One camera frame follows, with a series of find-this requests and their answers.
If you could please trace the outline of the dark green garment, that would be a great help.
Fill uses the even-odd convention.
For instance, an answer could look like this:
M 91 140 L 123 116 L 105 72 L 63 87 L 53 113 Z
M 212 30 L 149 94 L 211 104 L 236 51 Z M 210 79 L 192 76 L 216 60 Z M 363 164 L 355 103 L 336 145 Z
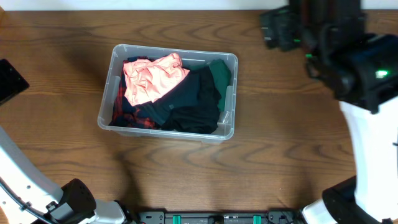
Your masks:
M 226 90 L 231 81 L 231 70 L 222 59 L 212 60 L 211 62 L 202 63 L 199 65 L 188 66 L 189 70 L 198 70 L 200 68 L 209 67 L 215 87 L 221 95 L 221 99 L 218 102 L 218 109 L 222 112 L 225 108 Z

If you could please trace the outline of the navy garment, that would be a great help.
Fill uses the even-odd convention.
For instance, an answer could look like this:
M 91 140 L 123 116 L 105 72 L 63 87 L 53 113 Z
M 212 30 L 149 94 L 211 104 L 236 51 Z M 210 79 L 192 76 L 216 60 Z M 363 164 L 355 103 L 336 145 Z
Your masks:
M 200 91 L 200 76 L 190 72 L 176 87 L 153 102 L 147 102 L 137 107 L 159 125 L 163 125 L 173 109 L 195 106 L 198 104 Z

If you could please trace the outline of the black garment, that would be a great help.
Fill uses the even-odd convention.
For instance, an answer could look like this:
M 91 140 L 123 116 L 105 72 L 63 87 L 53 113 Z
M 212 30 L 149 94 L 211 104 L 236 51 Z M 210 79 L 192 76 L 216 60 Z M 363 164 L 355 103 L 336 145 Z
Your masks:
M 217 128 L 220 117 L 218 102 L 221 95 L 215 87 L 209 67 L 192 70 L 200 76 L 198 104 L 173 109 L 168 120 L 161 126 L 165 131 L 211 134 Z

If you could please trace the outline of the clear plastic storage bin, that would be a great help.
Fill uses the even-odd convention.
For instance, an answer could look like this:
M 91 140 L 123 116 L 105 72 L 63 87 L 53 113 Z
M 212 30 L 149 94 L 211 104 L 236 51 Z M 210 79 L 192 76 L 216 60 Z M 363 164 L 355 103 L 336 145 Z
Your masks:
M 178 131 L 161 131 L 111 126 L 110 122 L 113 113 L 113 105 L 118 94 L 123 61 L 129 57 L 138 56 L 158 59 L 171 53 L 179 54 L 182 58 L 183 65 L 187 67 L 222 59 L 230 69 L 232 77 L 230 79 L 229 86 L 226 89 L 224 111 L 220 114 L 217 130 L 211 134 L 195 134 L 182 133 Z M 229 52 L 170 49 L 129 44 L 116 45 L 111 54 L 108 76 L 106 78 L 106 84 L 104 86 L 103 97 L 97 119 L 98 126 L 101 129 L 114 131 L 122 136 L 149 136 L 201 141 L 208 144 L 221 144 L 223 141 L 231 139 L 234 135 L 238 65 L 239 60 L 237 56 Z

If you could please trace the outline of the pink garment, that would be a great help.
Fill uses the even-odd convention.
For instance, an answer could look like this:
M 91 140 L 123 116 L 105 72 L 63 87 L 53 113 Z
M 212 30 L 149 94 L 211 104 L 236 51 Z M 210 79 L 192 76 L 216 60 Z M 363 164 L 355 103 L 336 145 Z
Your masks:
M 183 68 L 179 54 L 172 53 L 151 61 L 137 59 L 125 62 L 123 73 L 126 82 L 125 98 L 131 106 L 155 102 L 174 89 L 190 71 Z

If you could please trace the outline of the red navy plaid shirt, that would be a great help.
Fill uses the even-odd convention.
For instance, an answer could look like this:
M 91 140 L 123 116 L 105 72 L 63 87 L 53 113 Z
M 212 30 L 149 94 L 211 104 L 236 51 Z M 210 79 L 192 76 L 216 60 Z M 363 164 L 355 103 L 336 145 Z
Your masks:
M 118 93 L 113 105 L 112 120 L 109 125 L 125 128 L 159 129 L 160 125 L 145 110 L 145 107 L 152 103 L 147 102 L 143 105 L 132 106 L 124 96 L 126 81 L 123 71 L 120 74 L 120 78 Z

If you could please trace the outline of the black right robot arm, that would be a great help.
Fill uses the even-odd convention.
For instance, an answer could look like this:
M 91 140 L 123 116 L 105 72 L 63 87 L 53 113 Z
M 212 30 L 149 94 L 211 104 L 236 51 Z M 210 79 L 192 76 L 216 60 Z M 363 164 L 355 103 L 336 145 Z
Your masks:
M 339 102 L 356 174 L 323 191 L 296 223 L 397 220 L 397 36 L 366 30 L 360 1 L 290 1 L 260 16 L 268 48 L 305 52 L 308 76 Z

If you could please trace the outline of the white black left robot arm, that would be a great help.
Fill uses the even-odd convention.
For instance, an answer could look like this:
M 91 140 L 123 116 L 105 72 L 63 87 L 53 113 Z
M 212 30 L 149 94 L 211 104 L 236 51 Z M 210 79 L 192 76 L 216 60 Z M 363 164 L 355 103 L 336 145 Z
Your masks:
M 1 210 L 9 223 L 137 223 L 118 201 L 94 198 L 79 179 L 59 186 L 1 130 Z

